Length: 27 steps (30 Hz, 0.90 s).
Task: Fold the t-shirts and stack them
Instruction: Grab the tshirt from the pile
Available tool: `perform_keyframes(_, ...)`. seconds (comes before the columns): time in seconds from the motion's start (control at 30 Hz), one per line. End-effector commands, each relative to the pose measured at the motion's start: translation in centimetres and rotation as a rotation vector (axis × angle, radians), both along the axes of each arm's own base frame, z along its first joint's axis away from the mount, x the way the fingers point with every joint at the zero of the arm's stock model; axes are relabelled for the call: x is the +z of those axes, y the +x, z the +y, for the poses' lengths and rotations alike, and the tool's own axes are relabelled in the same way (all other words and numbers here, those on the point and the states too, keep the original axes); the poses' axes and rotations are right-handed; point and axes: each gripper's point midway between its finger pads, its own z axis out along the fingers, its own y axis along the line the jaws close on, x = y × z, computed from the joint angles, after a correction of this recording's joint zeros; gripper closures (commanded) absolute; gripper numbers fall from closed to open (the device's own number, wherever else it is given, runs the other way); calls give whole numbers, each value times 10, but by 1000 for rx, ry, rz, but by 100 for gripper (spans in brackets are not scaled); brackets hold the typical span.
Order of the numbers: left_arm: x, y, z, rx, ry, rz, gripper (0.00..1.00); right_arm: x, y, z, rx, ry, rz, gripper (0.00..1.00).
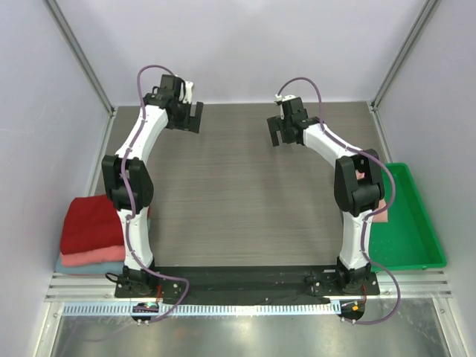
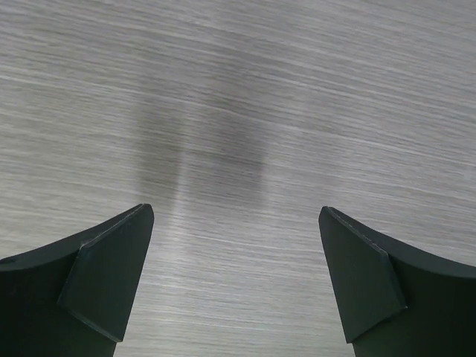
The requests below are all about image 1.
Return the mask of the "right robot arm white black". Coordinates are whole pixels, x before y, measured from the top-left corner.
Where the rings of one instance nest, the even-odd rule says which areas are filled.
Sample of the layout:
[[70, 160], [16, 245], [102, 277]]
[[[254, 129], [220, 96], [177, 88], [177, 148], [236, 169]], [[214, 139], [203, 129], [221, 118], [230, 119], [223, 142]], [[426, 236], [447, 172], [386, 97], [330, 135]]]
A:
[[335, 284], [344, 294], [360, 292], [370, 279], [371, 213], [379, 209], [385, 187], [378, 154], [343, 141], [310, 117], [300, 97], [276, 96], [280, 114], [267, 120], [273, 146], [301, 144], [319, 154], [334, 168], [334, 199], [342, 212], [344, 230], [342, 248], [335, 267]]

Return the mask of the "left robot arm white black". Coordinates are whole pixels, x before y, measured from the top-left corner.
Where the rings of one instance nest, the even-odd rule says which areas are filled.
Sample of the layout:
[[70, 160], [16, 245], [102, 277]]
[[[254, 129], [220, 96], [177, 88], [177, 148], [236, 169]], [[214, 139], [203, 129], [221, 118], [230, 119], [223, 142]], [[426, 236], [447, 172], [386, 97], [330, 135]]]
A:
[[149, 207], [154, 185], [147, 169], [152, 148], [165, 129], [198, 133], [204, 104], [193, 102], [194, 84], [165, 74], [159, 86], [142, 94], [138, 118], [122, 146], [102, 160], [107, 199], [119, 217], [125, 245], [123, 271], [116, 278], [118, 298], [147, 298], [158, 288], [149, 243]]

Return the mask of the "pink t shirt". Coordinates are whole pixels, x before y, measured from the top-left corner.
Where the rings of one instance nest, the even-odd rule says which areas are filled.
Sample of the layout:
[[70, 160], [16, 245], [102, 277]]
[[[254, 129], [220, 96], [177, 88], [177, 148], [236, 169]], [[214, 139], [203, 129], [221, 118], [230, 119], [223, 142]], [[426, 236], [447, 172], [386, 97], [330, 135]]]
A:
[[[356, 178], [358, 180], [360, 179], [363, 179], [365, 176], [364, 173], [361, 173], [359, 172], [358, 170], [356, 170]], [[385, 199], [381, 199], [379, 201], [379, 206], [378, 206], [378, 209], [382, 209], [386, 206], [387, 202], [385, 201]], [[376, 214], [375, 216], [373, 216], [373, 223], [387, 223], [388, 222], [388, 213], [387, 213], [387, 210], [383, 210], [382, 212]]]

